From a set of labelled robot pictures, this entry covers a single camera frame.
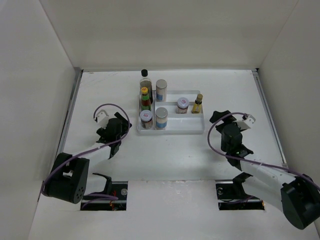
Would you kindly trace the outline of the black cap soy sauce bottle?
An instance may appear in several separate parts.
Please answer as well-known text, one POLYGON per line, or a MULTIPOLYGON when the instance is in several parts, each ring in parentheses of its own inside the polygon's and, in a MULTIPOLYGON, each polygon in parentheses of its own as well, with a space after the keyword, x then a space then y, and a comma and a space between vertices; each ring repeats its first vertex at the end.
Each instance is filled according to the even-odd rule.
POLYGON ((152 88, 152 81, 149 78, 149 73, 147 69, 141 70, 141 80, 139 81, 140 88, 146 87, 148 89, 148 94, 150 98, 151 104, 153 103, 153 88, 152 88))

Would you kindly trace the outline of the white lid dark sauce jar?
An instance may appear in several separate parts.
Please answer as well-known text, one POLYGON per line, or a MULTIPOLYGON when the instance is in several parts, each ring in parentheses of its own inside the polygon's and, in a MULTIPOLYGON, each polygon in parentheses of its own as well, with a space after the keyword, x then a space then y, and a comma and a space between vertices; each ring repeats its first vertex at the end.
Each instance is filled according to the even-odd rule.
POLYGON ((142 110, 139 117, 144 129, 151 129, 153 127, 153 114, 150 110, 142 110))

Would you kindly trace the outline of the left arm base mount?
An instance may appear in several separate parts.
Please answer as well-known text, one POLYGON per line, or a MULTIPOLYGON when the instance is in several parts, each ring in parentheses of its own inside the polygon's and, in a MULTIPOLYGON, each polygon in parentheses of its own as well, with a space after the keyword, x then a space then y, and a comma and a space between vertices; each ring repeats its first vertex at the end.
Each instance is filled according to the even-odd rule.
POLYGON ((126 211, 129 185, 110 176, 93 173, 88 177, 81 211, 126 211))

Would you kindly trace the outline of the white flip cap shaker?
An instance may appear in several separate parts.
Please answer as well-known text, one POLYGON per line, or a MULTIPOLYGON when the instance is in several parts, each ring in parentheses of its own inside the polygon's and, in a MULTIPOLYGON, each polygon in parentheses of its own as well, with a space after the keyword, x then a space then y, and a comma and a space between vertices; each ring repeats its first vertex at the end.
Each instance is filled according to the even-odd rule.
POLYGON ((168 111, 164 107, 159 107, 155 111, 155 128, 164 130, 168 123, 168 111))

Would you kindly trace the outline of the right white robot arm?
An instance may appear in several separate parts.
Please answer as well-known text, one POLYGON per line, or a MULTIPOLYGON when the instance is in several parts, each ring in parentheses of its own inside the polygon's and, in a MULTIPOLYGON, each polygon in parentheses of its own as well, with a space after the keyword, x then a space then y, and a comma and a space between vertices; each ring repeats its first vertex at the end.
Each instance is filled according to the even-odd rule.
POLYGON ((320 217, 320 187, 305 175, 286 167, 247 159, 254 152, 243 144, 243 131, 256 122, 252 115, 228 110, 214 111, 211 129, 220 135, 220 150, 214 152, 227 159, 241 173, 232 181, 232 192, 238 198, 253 196, 278 210, 297 229, 303 230, 320 217))

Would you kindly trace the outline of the grey cap white shaker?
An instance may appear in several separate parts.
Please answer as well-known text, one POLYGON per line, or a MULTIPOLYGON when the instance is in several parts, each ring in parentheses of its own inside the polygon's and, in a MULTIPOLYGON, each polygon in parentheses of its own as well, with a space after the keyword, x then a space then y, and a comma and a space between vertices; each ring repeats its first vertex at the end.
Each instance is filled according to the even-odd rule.
POLYGON ((160 102, 164 102, 167 97, 167 82, 164 79, 156 81, 156 99, 160 102))

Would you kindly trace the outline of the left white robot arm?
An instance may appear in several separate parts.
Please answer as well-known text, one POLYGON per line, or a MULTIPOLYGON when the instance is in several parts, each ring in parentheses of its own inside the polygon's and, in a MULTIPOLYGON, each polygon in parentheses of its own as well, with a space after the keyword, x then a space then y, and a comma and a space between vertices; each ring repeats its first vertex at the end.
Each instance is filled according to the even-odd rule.
POLYGON ((108 118, 102 116, 104 113, 101 111, 95 117, 100 124, 96 131, 99 139, 92 147, 77 154, 61 152, 57 155, 49 176, 42 184, 42 195, 79 203, 86 194, 90 168, 118 153, 132 124, 127 114, 116 112, 113 118, 108 118))

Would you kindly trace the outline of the small yellow oil bottle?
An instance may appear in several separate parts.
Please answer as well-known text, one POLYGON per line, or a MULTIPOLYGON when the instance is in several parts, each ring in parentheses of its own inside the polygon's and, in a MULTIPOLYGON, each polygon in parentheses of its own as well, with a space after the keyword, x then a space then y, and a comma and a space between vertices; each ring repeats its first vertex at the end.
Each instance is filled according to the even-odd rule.
POLYGON ((202 109, 203 95, 199 93, 194 101, 194 105, 192 107, 192 114, 199 114, 202 109))

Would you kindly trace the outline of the white lid brown sauce jar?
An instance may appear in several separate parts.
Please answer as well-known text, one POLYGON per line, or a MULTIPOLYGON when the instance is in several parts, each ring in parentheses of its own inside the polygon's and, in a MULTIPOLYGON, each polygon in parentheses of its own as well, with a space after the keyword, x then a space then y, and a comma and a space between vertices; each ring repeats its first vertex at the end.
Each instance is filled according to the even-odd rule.
POLYGON ((177 100, 177 109, 176 109, 176 113, 177 114, 186 114, 188 111, 188 107, 189 107, 189 100, 186 97, 180 97, 177 100))

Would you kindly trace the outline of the yellow cap chili sauce bottle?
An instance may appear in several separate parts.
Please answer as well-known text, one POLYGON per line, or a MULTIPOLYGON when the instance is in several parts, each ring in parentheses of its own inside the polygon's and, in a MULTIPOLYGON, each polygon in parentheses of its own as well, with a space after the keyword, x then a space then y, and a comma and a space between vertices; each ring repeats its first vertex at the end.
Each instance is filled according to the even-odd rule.
POLYGON ((149 95, 149 90, 147 87, 141 88, 141 97, 140 97, 141 109, 151 111, 152 103, 149 95))

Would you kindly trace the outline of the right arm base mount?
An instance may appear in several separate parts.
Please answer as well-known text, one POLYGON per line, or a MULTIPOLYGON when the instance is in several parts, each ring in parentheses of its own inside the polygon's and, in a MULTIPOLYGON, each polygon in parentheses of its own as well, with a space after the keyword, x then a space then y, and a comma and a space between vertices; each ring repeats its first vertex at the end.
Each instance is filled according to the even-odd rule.
POLYGON ((265 210, 264 202, 245 193, 242 183, 251 175, 241 173, 232 180, 215 182, 218 209, 220 211, 265 210))

